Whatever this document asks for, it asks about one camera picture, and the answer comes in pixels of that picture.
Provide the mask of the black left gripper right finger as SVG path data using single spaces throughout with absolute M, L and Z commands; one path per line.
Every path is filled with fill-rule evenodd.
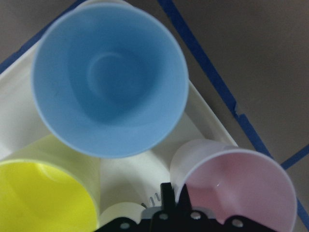
M 179 211 L 188 211 L 188 212 L 192 210 L 192 205 L 186 184 L 184 184 L 181 190 L 179 200 L 177 203 L 177 209 Z

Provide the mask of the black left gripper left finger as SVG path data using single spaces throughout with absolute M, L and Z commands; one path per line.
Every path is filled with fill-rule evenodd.
M 170 182 L 162 183 L 161 188 L 161 202 L 162 209 L 166 212 L 172 212 L 176 208 L 174 190 Z

